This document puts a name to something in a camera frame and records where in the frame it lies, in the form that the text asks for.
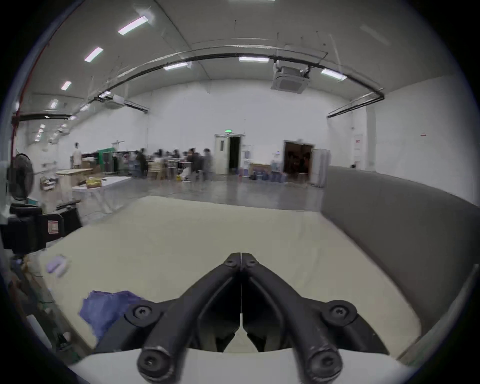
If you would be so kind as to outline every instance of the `doorway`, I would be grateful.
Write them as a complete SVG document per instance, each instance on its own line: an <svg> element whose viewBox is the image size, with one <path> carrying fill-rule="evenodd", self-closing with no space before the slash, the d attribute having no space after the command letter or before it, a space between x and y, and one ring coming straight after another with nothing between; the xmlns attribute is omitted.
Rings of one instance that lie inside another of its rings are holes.
<svg viewBox="0 0 480 384"><path fill-rule="evenodd" d="M240 166L240 148L243 135L215 135L215 173L235 174Z"/></svg>
<svg viewBox="0 0 480 384"><path fill-rule="evenodd" d="M228 170L230 174L235 174L240 163L240 137L233 136L229 138L229 160Z"/></svg>
<svg viewBox="0 0 480 384"><path fill-rule="evenodd" d="M309 175L312 168L314 145L291 141L285 141L284 143L283 171L295 180L298 179L299 174Z"/></svg>

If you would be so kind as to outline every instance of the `purple object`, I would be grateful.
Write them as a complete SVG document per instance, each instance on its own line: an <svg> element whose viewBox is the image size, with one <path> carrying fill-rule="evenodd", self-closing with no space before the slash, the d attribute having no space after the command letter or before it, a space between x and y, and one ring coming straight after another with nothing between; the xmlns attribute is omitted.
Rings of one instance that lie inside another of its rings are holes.
<svg viewBox="0 0 480 384"><path fill-rule="evenodd" d="M125 314L131 304L142 298L130 291L116 293L92 291L84 299L82 309L78 313L82 319L93 328L98 341L121 316Z"/></svg>
<svg viewBox="0 0 480 384"><path fill-rule="evenodd" d="M64 261L65 261L65 257L63 257L62 255L55 256L55 259L53 259L50 263L47 264L47 272L52 273Z"/></svg>

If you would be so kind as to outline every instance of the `purple cloth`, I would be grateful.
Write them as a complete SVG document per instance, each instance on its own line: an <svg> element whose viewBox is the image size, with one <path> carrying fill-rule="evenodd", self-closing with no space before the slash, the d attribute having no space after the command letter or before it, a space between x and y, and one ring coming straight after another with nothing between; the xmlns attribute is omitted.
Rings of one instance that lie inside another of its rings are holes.
<svg viewBox="0 0 480 384"><path fill-rule="evenodd" d="M98 341L109 330L109 328L122 317L131 304L142 298L129 291L116 293L92 291L86 299L80 312L82 319L93 328Z"/></svg>

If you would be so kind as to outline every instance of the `ceiling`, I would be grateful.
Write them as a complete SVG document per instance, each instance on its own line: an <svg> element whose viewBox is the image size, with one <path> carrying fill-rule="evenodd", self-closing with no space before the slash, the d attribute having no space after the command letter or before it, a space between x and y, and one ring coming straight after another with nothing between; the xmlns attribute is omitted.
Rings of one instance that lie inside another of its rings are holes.
<svg viewBox="0 0 480 384"><path fill-rule="evenodd" d="M118 33L140 16L149 22L123 36ZM104 51L91 63L84 61L96 47ZM119 81L159 64L220 52L319 62L384 93L455 70L435 33L399 1L86 0L45 48L20 111L78 114L78 120L68 122L73 126L102 108L95 102L87 112L78 113L87 101ZM310 77L310 88L347 100L368 93L349 80L321 75L319 69L312 69ZM199 80L272 78L272 61L201 60L190 68L141 76L114 92L129 98ZM62 91L67 80L72 85ZM49 109L52 100L59 101L55 109ZM45 140L65 122L41 123L47 125ZM31 134L39 124L28 122Z"/></svg>

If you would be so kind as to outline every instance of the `yellow bag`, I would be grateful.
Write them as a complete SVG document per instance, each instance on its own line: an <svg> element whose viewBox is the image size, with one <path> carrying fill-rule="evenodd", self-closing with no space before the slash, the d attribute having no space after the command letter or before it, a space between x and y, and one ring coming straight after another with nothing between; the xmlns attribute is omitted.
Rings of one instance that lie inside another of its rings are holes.
<svg viewBox="0 0 480 384"><path fill-rule="evenodd" d="M102 186L102 179L100 177L91 177L86 182L87 189L98 188Z"/></svg>

